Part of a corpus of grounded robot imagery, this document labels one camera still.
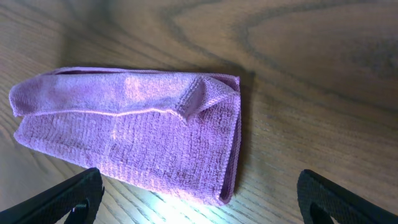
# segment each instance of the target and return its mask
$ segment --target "folded towel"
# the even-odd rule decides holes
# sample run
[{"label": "folded towel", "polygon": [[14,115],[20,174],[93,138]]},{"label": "folded towel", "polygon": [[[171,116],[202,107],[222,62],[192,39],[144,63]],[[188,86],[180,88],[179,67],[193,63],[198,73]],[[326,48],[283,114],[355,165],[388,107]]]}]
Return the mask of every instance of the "folded towel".
[{"label": "folded towel", "polygon": [[22,145],[143,189],[231,200],[241,140],[239,78],[59,68],[12,87]]}]

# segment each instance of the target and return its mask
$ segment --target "microfiber cloth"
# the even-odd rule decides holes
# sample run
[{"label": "microfiber cloth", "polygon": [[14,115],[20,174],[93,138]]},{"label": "microfiber cloth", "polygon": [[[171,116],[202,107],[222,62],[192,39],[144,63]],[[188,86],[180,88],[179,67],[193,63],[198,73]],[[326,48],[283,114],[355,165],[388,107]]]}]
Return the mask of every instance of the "microfiber cloth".
[{"label": "microfiber cloth", "polygon": [[239,78],[70,67],[12,87],[22,145],[143,189],[231,200],[241,141]]}]

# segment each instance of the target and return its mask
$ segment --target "purple cloth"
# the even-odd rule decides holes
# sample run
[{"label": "purple cloth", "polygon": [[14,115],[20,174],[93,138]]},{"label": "purple cloth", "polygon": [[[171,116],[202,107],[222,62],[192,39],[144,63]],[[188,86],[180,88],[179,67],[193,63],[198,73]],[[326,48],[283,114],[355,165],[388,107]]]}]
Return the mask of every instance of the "purple cloth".
[{"label": "purple cloth", "polygon": [[59,68],[12,87],[24,146],[154,192],[231,200],[241,141],[239,78]]}]

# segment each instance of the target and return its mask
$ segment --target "wooden table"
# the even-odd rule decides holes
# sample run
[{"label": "wooden table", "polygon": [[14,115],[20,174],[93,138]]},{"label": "wooden table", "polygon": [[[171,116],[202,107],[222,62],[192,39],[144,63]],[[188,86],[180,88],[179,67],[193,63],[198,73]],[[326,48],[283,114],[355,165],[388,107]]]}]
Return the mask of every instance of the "wooden table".
[{"label": "wooden table", "polygon": [[302,223],[311,169],[398,213],[398,3],[0,1],[0,210],[81,172],[13,138],[10,88],[65,66],[241,77],[243,143],[224,207],[104,177],[96,223]]}]

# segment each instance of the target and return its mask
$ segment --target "black object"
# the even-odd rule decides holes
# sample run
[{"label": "black object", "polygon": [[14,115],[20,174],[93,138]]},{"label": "black object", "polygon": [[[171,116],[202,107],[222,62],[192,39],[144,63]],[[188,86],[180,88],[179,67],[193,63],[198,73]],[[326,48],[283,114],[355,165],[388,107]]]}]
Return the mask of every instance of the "black object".
[{"label": "black object", "polygon": [[0,213],[1,224],[92,224],[105,188],[97,168],[90,168]]},{"label": "black object", "polygon": [[311,170],[301,172],[297,195],[305,224],[331,224],[331,216],[340,224],[398,223],[398,216]]}]

